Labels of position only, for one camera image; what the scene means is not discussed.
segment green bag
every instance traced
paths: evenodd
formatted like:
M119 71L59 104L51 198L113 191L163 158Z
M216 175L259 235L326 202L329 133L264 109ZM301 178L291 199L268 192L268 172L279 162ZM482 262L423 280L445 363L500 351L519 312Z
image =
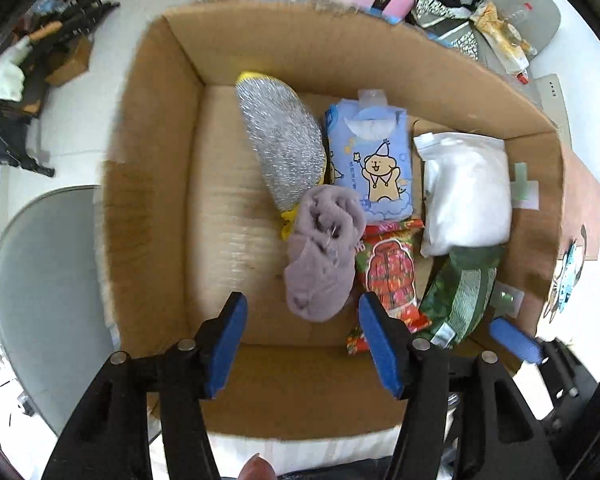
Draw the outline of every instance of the green bag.
M418 336L443 348L463 341L480 323L504 246L453 247L420 303L431 325Z

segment cartoon bear print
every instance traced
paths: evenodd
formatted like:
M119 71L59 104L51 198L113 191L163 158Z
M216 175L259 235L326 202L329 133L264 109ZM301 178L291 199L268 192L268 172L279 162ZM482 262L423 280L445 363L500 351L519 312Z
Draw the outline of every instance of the cartoon bear print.
M379 202L381 198L400 200L404 190L398 186L400 168L397 161L389 156L389 140L385 139L375 153L360 161L360 154L353 154L354 162L360 164L362 176L369 182L368 198L370 202Z
M343 174L341 174L336 167L333 165L333 152L329 152L331 155L331 160L329 161L329 173L331 175L331 183L333 184L337 178L342 178Z

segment gray chair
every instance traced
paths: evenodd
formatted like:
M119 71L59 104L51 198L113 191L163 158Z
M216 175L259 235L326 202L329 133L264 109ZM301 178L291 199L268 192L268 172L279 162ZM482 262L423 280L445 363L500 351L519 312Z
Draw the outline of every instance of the gray chair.
M0 342L55 434L114 351L96 271L95 189L40 196L0 239Z

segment brown box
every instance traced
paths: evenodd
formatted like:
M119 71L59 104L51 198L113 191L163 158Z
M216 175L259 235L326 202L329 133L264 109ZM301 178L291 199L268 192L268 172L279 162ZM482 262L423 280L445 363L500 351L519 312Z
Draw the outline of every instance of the brown box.
M203 405L209 431L349 436L392 428L404 412L370 356L346 354L353 305L322 324L286 307L282 221L235 96L243 70L282 79L315 114L359 89L382 88L407 108L414 129L436 124L505 139L510 163L526 162L529 179L539 180L540 209L514 211L498 274L525 291L518 322L533 332L568 225L599 228L600 204L569 204L600 193L531 102L463 54L366 14L256 1L170 10L139 44L104 163L103 277L122 348L134 357L195 334L232 290L246 295L247 327L227 387ZM459 351L483 348L470 340Z
M49 57L52 72L46 76L45 81L51 86L62 86L74 77L87 72L92 46L93 43L89 38L79 36L70 43L68 54L53 53Z

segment yellow trim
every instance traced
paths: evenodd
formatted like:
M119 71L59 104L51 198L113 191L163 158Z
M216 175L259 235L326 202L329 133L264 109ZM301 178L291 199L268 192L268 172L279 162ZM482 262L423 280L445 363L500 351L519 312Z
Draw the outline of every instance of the yellow trim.
M245 79L275 79L275 77L271 77L270 75L266 74L261 74L260 72L250 72L248 70L245 70L244 72L240 73L238 79L235 80L235 83L241 83Z
M322 176L320 180L315 184L316 186L320 186L324 184L324 172L327 170L327 159L324 159L324 165L322 167ZM298 214L298 208L300 204L296 204L296 206L291 211L283 211L280 213L282 219L285 221L285 224L282 226L280 230L280 238L282 238L285 242L288 240L289 235L294 230L294 223L296 222L296 215Z

